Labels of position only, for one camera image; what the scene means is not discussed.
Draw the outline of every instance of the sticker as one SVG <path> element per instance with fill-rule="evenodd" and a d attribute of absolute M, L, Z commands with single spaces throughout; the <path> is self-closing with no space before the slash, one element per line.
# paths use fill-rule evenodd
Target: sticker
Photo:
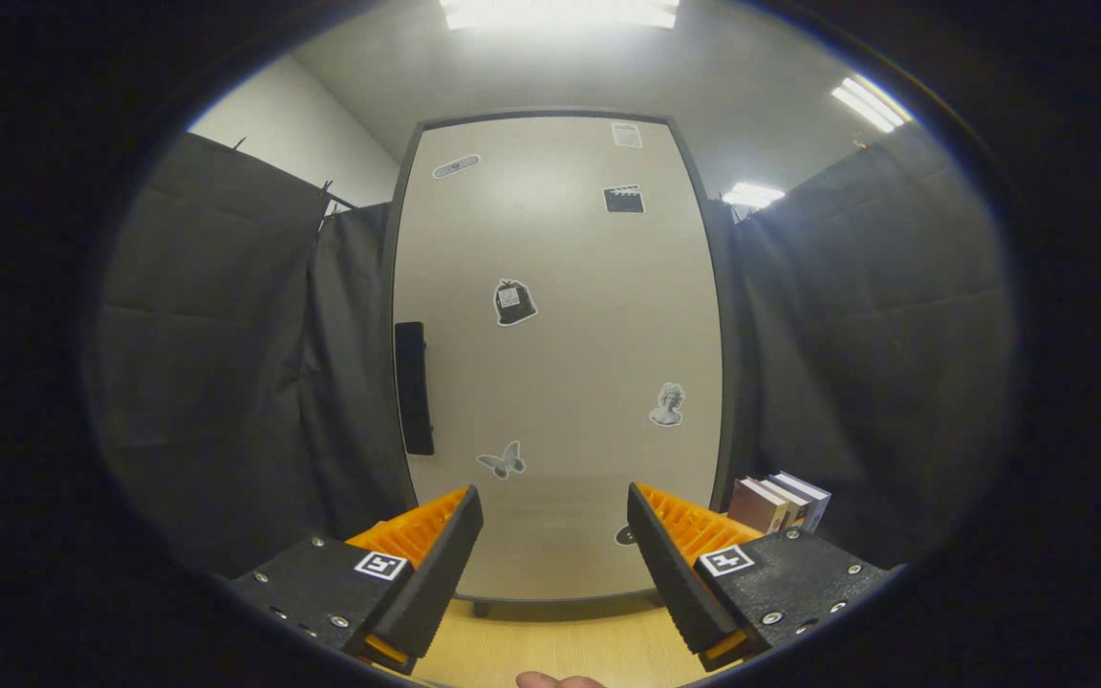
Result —
<path fill-rule="evenodd" d="M 456 173 L 456 171 L 472 168 L 472 166 L 476 166 L 481 160 L 482 159 L 477 154 L 472 154 L 461 157 L 459 161 L 453 161 L 446 165 L 440 165 L 436 170 L 432 171 L 432 178 L 445 178 L 446 176 Z"/>
<path fill-rule="evenodd" d="M 661 427 L 674 427 L 683 425 L 683 402 L 686 401 L 686 392 L 683 392 L 682 384 L 667 382 L 661 385 L 661 394 L 656 396 L 656 408 L 650 411 L 648 419 Z"/>
<path fill-rule="evenodd" d="M 631 533 L 631 526 L 624 525 L 623 527 L 620 527 L 619 532 L 614 534 L 614 540 L 624 547 L 634 545 L 634 533 Z"/>
<path fill-rule="evenodd" d="M 716 576 L 716 578 L 755 566 L 755 563 L 738 545 L 717 549 L 716 553 L 704 554 L 704 556 L 699 557 L 699 560 L 704 561 L 704 568 L 712 571 L 712 576 Z"/>
<path fill-rule="evenodd" d="M 611 135 L 615 145 L 626 145 L 629 149 L 643 149 L 640 141 L 640 128 L 631 122 L 611 122 Z"/>
<path fill-rule="evenodd" d="M 495 287 L 495 317 L 501 327 L 516 325 L 538 314 L 530 287 L 519 279 L 501 279 Z"/>
<path fill-rule="evenodd" d="M 508 447 L 503 448 L 503 458 L 483 454 L 483 456 L 477 457 L 475 460 L 484 467 L 489 467 L 490 472 L 501 480 L 508 480 L 509 474 L 522 474 L 525 472 L 525 462 L 521 460 L 520 439 L 509 441 Z"/>
<path fill-rule="evenodd" d="M 355 565 L 355 570 L 358 570 L 359 574 L 374 576 L 374 578 L 380 578 L 381 580 L 393 580 L 397 578 L 397 571 L 401 571 L 403 566 L 406 566 L 406 559 L 402 557 L 390 556 L 390 554 L 368 553 L 368 556 L 363 557 L 362 561 Z"/>
<path fill-rule="evenodd" d="M 643 196 L 639 184 L 603 188 L 606 209 L 612 214 L 642 214 Z"/>

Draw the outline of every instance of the stack of books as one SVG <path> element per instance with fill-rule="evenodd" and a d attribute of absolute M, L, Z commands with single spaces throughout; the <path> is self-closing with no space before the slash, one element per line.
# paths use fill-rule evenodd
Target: stack of books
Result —
<path fill-rule="evenodd" d="M 783 471 L 768 474 L 765 480 L 746 476 L 734 480 L 729 517 L 762 533 L 775 533 L 783 527 L 800 527 L 813 533 L 829 501 L 830 492 L 826 489 Z"/>

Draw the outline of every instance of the ceiling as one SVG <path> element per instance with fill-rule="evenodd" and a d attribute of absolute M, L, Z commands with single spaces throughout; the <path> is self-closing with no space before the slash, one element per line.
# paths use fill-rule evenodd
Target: ceiling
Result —
<path fill-rule="evenodd" d="M 419 120 L 530 105 L 669 114 L 708 195 L 737 182 L 787 190 L 881 132 L 830 96 L 844 76 L 821 44 L 722 0 L 682 0 L 673 30 L 449 32 L 438 0 L 389 0 L 294 51 L 401 161 Z"/>

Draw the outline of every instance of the ceiling light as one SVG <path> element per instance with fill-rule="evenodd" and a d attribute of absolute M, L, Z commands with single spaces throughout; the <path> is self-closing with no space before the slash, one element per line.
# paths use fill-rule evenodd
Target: ceiling light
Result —
<path fill-rule="evenodd" d="M 873 108 L 879 114 L 882 114 L 883 118 L 891 120 L 893 125 L 903 125 L 903 118 L 901 118 L 900 114 L 896 114 L 895 110 L 887 108 L 887 105 L 879 100 L 872 92 L 865 90 L 865 87 L 861 86 L 861 84 L 857 84 L 850 78 L 844 78 L 843 87 L 847 88 L 847 90 L 855 92 L 858 98 L 869 103 L 870 108 Z"/>
<path fill-rule="evenodd" d="M 721 196 L 721 200 L 731 206 L 750 206 L 751 208 L 766 208 L 772 201 L 783 199 L 784 193 L 776 188 L 757 186 L 739 182 L 733 184 L 729 193 Z"/>
<path fill-rule="evenodd" d="M 677 0 L 440 0 L 449 30 L 486 26 L 674 28 Z"/>
<path fill-rule="evenodd" d="M 886 100 L 874 96 L 868 88 L 857 84 L 855 79 L 844 78 L 843 84 L 840 84 L 839 88 L 832 90 L 830 95 L 860 112 L 862 118 L 871 121 L 874 127 L 887 132 L 887 134 L 904 123 L 904 118 L 894 108 L 891 108 Z"/>
<path fill-rule="evenodd" d="M 843 101 L 843 105 L 849 106 L 849 108 L 860 112 L 861 117 L 864 117 L 865 120 L 873 122 L 873 125 L 879 130 L 887 132 L 887 134 L 895 130 L 895 125 L 887 121 L 886 118 L 883 118 L 882 114 L 879 114 L 877 110 L 870 108 L 869 103 L 865 103 L 864 100 L 852 96 L 850 91 L 843 90 L 843 88 L 837 88 L 837 90 L 832 90 L 830 95 L 835 96 L 840 101 Z"/>

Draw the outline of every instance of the finger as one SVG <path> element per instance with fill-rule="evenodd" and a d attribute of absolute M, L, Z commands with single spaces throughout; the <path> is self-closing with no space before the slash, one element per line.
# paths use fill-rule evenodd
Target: finger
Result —
<path fill-rule="evenodd" d="M 559 682 L 559 688 L 606 688 L 587 676 L 569 676 Z"/>
<path fill-rule="evenodd" d="M 516 675 L 516 688 L 556 688 L 558 678 L 552 678 L 541 670 L 523 670 Z"/>

